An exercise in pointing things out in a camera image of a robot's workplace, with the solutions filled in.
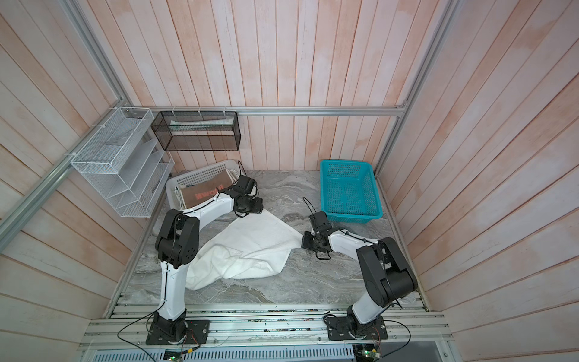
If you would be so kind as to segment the red and white towel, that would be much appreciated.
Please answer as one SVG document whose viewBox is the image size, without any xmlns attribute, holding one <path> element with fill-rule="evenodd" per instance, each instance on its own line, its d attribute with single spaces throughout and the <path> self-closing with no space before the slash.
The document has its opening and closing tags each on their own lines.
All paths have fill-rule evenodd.
<svg viewBox="0 0 579 362">
<path fill-rule="evenodd" d="M 232 185 L 232 179 L 227 170 L 223 170 L 208 181 L 197 185 L 181 186 L 176 193 L 181 210 L 198 206 L 217 195 L 219 190 Z"/>
</svg>

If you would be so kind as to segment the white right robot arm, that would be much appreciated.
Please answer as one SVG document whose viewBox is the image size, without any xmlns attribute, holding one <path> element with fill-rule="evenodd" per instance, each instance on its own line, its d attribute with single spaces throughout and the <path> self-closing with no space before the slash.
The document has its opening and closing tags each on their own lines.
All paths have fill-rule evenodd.
<svg viewBox="0 0 579 362">
<path fill-rule="evenodd" d="M 347 316 L 331 323 L 332 327 L 361 333 L 373 327 L 378 317 L 393 302 L 416 291 L 419 284 L 398 243 L 390 237 L 364 238 L 335 227 L 323 211 L 309 216 L 312 226 L 302 238 L 302 248 L 323 253 L 341 253 L 359 262 L 366 292 L 348 308 Z"/>
</svg>

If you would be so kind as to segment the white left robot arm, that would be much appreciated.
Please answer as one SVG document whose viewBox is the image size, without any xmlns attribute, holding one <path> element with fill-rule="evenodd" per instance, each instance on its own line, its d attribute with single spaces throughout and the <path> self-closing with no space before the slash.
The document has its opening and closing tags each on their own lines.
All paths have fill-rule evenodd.
<svg viewBox="0 0 579 362">
<path fill-rule="evenodd" d="M 260 214 L 263 200 L 256 181 L 241 175 L 202 205 L 178 211 L 169 210 L 164 218 L 155 250 L 161 261 L 161 301 L 153 312 L 152 334 L 170 344 L 187 335 L 185 282 L 189 264 L 200 250 L 200 230 L 215 219 L 235 213 L 238 217 Z"/>
</svg>

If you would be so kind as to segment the white plastic laundry basket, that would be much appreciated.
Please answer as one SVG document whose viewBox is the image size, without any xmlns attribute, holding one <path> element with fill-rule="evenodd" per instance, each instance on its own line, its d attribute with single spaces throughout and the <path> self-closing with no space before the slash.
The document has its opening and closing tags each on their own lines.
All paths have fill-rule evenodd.
<svg viewBox="0 0 579 362">
<path fill-rule="evenodd" d="M 173 209 L 177 209 L 180 206 L 178 197 L 176 196 L 178 186 L 193 186 L 207 182 L 224 170 L 232 172 L 233 176 L 239 176 L 241 173 L 239 164 L 235 160 L 225 160 L 170 178 L 166 182 L 166 194 L 169 206 Z"/>
</svg>

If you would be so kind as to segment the teal plastic basket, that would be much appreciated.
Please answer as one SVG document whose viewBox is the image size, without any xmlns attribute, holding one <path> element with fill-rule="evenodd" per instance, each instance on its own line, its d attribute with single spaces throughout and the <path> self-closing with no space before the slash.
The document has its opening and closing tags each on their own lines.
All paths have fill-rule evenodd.
<svg viewBox="0 0 579 362">
<path fill-rule="evenodd" d="M 369 223 L 383 217 L 372 165 L 363 161 L 323 160 L 321 208 L 334 223 Z"/>
</svg>

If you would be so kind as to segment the black mesh wall basket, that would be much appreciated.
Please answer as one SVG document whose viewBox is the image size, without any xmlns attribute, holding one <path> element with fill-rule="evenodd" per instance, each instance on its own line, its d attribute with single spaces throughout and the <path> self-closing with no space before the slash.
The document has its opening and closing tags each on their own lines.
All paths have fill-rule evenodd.
<svg viewBox="0 0 579 362">
<path fill-rule="evenodd" d="M 152 131 L 164 150 L 237 151 L 241 144 L 238 114 L 228 111 L 160 111 Z"/>
</svg>

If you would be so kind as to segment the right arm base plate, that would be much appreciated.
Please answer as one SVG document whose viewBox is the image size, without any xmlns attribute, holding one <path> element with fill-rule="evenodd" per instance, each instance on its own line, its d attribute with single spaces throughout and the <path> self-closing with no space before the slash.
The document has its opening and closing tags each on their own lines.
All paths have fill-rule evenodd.
<svg viewBox="0 0 579 362">
<path fill-rule="evenodd" d="M 368 324 L 358 323 L 353 316 L 338 317 L 332 314 L 324 315 L 323 322 L 327 326 L 330 341 L 375 339 L 382 341 L 388 338 L 384 319 L 378 316 Z"/>
</svg>

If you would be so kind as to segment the aluminium wall rail back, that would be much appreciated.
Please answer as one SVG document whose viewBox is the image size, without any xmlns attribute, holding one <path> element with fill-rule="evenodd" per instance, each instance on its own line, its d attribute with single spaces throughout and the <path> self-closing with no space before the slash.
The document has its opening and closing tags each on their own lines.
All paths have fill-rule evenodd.
<svg viewBox="0 0 579 362">
<path fill-rule="evenodd" d="M 239 116 L 402 116 L 404 106 L 149 106 L 153 113 L 237 113 Z"/>
</svg>

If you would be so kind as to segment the aluminium wall rail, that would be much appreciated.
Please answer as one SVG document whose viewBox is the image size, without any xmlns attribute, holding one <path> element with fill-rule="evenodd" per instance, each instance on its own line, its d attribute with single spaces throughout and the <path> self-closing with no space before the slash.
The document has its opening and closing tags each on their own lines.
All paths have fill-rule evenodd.
<svg viewBox="0 0 579 362">
<path fill-rule="evenodd" d="M 153 113 L 237 113 L 239 116 L 402 116 L 404 106 L 149 106 Z"/>
<path fill-rule="evenodd" d="M 63 154 L 63 157 L 51 170 L 35 184 L 16 205 L 10 209 L 1 221 L 1 252 L 15 239 L 24 226 L 36 215 L 45 202 L 56 192 L 57 188 L 72 172 L 72 160 L 84 148 L 88 141 L 103 128 L 108 119 L 118 110 L 128 104 L 121 99 L 102 114 L 95 125 L 91 125 L 75 145 Z"/>
</svg>

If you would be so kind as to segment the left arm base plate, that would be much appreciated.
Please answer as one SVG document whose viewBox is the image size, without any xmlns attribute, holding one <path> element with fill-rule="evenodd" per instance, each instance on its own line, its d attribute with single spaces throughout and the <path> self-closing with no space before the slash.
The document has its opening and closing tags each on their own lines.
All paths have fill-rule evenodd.
<svg viewBox="0 0 579 362">
<path fill-rule="evenodd" d="M 186 320 L 183 316 L 175 321 L 155 315 L 146 345 L 178 345 L 190 343 L 203 345 L 210 330 L 209 320 Z"/>
</svg>

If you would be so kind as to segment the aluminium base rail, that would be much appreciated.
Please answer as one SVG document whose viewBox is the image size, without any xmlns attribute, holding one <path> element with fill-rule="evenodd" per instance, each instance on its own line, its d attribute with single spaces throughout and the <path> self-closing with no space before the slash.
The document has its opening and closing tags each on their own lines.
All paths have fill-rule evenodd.
<svg viewBox="0 0 579 362">
<path fill-rule="evenodd" d="M 327 344 L 325 314 L 342 317 L 345 305 L 191 305 L 189 320 L 208 320 L 207 346 L 263 346 Z M 388 342 L 451 340 L 452 332 L 441 312 L 427 312 L 414 303 L 402 309 L 388 309 L 384 315 Z M 146 327 L 144 306 L 119 306 L 110 319 L 90 322 L 79 343 L 81 350 L 125 349 L 144 346 Z"/>
</svg>

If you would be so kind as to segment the aluminium wall rail left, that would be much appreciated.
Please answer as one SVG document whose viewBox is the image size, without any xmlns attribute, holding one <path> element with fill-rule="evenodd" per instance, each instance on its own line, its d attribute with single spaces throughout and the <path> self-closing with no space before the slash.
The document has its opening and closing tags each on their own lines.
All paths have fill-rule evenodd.
<svg viewBox="0 0 579 362">
<path fill-rule="evenodd" d="M 95 125 L 91 125 L 75 145 L 63 154 L 63 157 L 51 170 L 35 184 L 16 205 L 10 209 L 1 221 L 1 252 L 15 239 L 24 226 L 36 215 L 45 202 L 56 192 L 57 188 L 72 172 L 72 160 L 84 148 L 88 141 L 103 128 L 108 119 L 118 110 L 128 104 L 121 99 L 102 114 Z"/>
</svg>

